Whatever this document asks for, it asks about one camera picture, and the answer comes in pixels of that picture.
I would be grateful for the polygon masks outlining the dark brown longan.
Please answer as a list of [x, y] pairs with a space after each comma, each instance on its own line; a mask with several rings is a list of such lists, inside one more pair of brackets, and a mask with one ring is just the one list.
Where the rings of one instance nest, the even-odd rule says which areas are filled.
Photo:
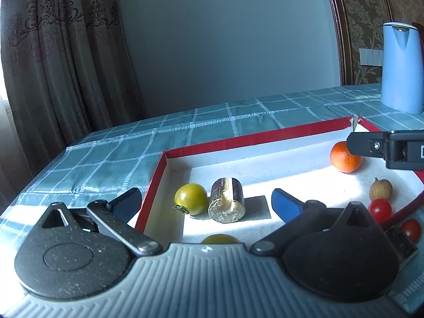
[[369, 189], [369, 198], [371, 201], [379, 199], [390, 200], [392, 193], [392, 184], [388, 179], [375, 178]]

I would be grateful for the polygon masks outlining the teal plaid tablecloth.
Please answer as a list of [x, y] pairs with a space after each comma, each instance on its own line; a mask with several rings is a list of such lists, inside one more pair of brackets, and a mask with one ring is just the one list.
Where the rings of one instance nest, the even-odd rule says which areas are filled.
[[52, 202], [84, 207], [137, 187], [145, 191], [162, 152], [358, 115], [382, 130], [421, 129], [423, 116], [386, 107], [377, 84], [277, 94], [170, 113], [97, 131], [51, 161], [1, 215], [1, 311], [24, 297], [14, 258]]

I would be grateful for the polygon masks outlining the red cherry tomato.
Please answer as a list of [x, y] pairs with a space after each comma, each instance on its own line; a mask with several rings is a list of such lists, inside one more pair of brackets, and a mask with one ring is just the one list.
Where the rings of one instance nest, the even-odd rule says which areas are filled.
[[369, 204], [368, 211], [377, 223], [381, 223], [392, 216], [392, 205], [387, 199], [375, 199]]
[[413, 243], [417, 243], [420, 239], [422, 228], [420, 223], [416, 219], [408, 219], [401, 226], [401, 231], [410, 238]]

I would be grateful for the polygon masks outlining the green tomato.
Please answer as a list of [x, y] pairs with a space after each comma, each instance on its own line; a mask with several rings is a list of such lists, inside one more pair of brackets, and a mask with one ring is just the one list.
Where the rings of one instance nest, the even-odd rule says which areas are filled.
[[199, 184], [181, 186], [174, 196], [173, 208], [186, 215], [199, 215], [208, 207], [206, 190]]
[[232, 244], [232, 243], [240, 243], [240, 241], [230, 235], [227, 234], [213, 234], [207, 236], [201, 241], [202, 244]]

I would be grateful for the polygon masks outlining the purple sugarcane piece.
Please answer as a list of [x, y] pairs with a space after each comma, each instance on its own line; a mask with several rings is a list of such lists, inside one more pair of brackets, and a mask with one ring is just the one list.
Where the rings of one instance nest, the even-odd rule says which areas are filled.
[[246, 213], [240, 181], [233, 177], [217, 179], [211, 187], [208, 215], [219, 223], [235, 223]]

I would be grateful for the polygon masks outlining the brown patterned curtain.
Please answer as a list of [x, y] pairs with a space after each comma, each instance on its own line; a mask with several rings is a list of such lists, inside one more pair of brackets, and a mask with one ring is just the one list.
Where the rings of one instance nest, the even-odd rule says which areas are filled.
[[67, 146], [145, 117], [118, 0], [1, 0], [1, 206]]

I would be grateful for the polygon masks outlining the dark sugarcane piece right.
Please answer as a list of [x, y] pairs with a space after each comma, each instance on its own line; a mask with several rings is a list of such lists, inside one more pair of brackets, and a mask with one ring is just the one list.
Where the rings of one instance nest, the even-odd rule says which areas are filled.
[[385, 235], [396, 250], [400, 270], [402, 270], [418, 254], [418, 248], [398, 227], [392, 226], [385, 231]]

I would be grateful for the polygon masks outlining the white wall switch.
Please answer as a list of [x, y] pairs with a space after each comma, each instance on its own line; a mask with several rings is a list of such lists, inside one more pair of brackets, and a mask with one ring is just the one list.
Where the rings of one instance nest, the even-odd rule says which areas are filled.
[[383, 66], [384, 51], [378, 49], [359, 49], [359, 61], [362, 66]]

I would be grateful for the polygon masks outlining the orange tangerine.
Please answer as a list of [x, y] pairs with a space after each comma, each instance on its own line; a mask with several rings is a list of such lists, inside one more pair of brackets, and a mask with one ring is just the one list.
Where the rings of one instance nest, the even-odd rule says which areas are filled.
[[349, 152], [346, 141], [337, 142], [330, 151], [330, 163], [346, 174], [351, 174], [360, 168], [362, 158]]

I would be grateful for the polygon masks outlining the red cardboard box tray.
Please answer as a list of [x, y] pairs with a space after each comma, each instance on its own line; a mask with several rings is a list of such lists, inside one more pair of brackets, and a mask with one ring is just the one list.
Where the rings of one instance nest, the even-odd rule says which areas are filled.
[[[344, 117], [167, 150], [130, 225], [163, 246], [198, 243], [216, 233], [251, 245], [282, 226], [272, 209], [274, 189], [281, 188], [301, 201], [319, 200], [328, 207], [345, 207], [351, 201], [367, 205], [376, 179], [391, 182], [394, 211], [419, 207], [420, 171], [388, 169], [382, 159], [365, 158], [358, 170], [344, 174], [330, 163], [335, 143], [346, 140], [352, 131], [373, 130], [368, 121]], [[174, 195], [184, 184], [210, 190], [224, 177], [241, 183], [246, 214], [240, 221], [222, 224], [207, 213], [190, 216], [174, 209]]]

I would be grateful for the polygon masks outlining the wooden headboard frame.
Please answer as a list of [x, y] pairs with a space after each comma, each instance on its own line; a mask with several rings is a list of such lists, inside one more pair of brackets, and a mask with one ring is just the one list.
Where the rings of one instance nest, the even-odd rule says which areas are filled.
[[341, 84], [380, 83], [382, 68], [360, 63], [360, 49], [381, 50], [389, 0], [329, 0], [338, 42]]

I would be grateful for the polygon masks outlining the blue kettle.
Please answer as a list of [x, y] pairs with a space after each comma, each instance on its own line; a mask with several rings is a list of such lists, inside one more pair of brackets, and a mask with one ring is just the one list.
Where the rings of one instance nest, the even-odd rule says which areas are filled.
[[396, 111], [423, 112], [423, 51], [417, 27], [383, 24], [381, 102]]

